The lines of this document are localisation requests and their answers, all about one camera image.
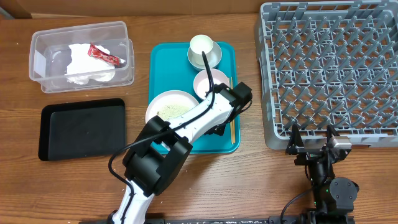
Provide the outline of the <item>red snack wrapper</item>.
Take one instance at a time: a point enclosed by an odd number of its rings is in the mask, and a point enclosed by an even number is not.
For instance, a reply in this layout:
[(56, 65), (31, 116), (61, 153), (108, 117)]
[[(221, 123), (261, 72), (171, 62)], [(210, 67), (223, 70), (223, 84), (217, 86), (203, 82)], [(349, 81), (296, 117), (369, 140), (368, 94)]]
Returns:
[(123, 64), (122, 60), (119, 57), (107, 54), (97, 48), (94, 44), (90, 44), (90, 48), (88, 50), (88, 55), (90, 57), (100, 59), (106, 63), (109, 63), (111, 65), (115, 65), (116, 67), (119, 67), (120, 65)]

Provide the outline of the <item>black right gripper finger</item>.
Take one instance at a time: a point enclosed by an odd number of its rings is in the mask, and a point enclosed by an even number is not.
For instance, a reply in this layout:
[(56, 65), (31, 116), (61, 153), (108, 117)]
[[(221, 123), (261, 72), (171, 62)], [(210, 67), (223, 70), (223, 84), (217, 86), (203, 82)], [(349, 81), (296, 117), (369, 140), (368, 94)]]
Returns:
[(290, 134), (288, 149), (298, 149), (298, 148), (304, 148), (304, 144), (300, 135), (299, 128), (295, 123), (292, 125), (292, 131)]
[(327, 140), (330, 140), (332, 137), (337, 137), (337, 136), (340, 136), (338, 133), (337, 133), (337, 131), (336, 131), (336, 129), (333, 127), (333, 125), (328, 125), (327, 127), (326, 127), (326, 137), (327, 137)]

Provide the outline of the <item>white napkin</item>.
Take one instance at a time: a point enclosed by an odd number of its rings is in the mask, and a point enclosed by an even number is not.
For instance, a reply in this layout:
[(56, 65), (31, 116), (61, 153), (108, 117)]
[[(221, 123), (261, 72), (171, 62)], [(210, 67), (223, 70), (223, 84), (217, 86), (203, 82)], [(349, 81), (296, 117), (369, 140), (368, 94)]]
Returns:
[(90, 44), (71, 44), (71, 63), (67, 66), (66, 75), (69, 83), (86, 85), (90, 80), (108, 82), (115, 76), (115, 66), (101, 59), (88, 55)]

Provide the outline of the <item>pink bowl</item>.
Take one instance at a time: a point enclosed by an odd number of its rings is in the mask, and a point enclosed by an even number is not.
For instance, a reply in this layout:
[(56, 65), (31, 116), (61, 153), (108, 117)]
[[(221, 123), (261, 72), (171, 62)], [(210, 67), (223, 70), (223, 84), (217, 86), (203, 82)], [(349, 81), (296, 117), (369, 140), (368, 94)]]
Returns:
[[(224, 83), (228, 87), (230, 87), (229, 78), (221, 70), (211, 68), (211, 74), (215, 85)], [(196, 75), (193, 81), (193, 89), (200, 99), (204, 100), (206, 98), (206, 94), (209, 92), (210, 89), (206, 70), (202, 70)]]

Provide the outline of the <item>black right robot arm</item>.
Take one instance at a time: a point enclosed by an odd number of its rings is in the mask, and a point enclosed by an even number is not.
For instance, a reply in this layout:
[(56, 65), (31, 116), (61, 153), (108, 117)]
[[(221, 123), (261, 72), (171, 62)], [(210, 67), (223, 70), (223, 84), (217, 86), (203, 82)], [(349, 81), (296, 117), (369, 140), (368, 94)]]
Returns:
[[(340, 136), (332, 125), (326, 128), (327, 143), (319, 149), (307, 149), (304, 146), (299, 128), (292, 126), (289, 143), (285, 150), (288, 155), (295, 155), (296, 166), (304, 166), (310, 189), (290, 200), (282, 209), (281, 223), (312, 224), (350, 224), (353, 217), (348, 214), (354, 210), (354, 201), (358, 196), (359, 185), (345, 177), (337, 177), (333, 164), (346, 159), (352, 144), (348, 137)], [(313, 194), (314, 208), (306, 209), (295, 220), (284, 217), (286, 209), (296, 200), (307, 194)]]

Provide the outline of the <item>pile of rice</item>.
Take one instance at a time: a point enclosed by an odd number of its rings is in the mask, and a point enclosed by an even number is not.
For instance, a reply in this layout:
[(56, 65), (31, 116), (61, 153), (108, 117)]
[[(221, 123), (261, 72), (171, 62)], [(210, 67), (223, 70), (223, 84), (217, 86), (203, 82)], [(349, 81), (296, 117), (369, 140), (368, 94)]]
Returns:
[(184, 105), (165, 105), (157, 112), (157, 116), (162, 118), (164, 121), (174, 119), (178, 116), (185, 114), (190, 108)]

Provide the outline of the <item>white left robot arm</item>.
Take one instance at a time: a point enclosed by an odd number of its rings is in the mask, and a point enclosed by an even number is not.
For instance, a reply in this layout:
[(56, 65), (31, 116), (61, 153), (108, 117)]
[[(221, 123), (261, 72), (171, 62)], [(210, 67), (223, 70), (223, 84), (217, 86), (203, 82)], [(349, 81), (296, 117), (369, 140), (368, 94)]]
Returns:
[(222, 135), (225, 126), (251, 102), (252, 90), (243, 82), (234, 88), (211, 85), (207, 98), (185, 114), (170, 121), (159, 116), (148, 120), (136, 140), (112, 156), (114, 159), (125, 154), (124, 175), (118, 175), (112, 167), (108, 169), (126, 184), (126, 191), (107, 223), (144, 223), (152, 199), (174, 181), (193, 143), (202, 135)]

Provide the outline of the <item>white round plate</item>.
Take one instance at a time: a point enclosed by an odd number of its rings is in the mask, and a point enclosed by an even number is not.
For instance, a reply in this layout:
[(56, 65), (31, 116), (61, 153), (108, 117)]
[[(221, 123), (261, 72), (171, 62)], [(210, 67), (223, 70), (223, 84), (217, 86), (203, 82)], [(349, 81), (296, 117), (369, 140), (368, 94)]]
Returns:
[[(157, 95), (148, 105), (146, 111), (146, 123), (157, 116), (158, 110), (160, 110), (165, 105), (184, 105), (188, 106), (190, 110), (196, 107), (199, 102), (189, 93), (181, 90), (169, 90), (165, 91), (159, 95)], [(179, 126), (181, 122), (175, 124), (171, 122), (172, 119), (168, 120), (167, 122), (170, 123), (170, 127), (174, 128), (175, 126)]]

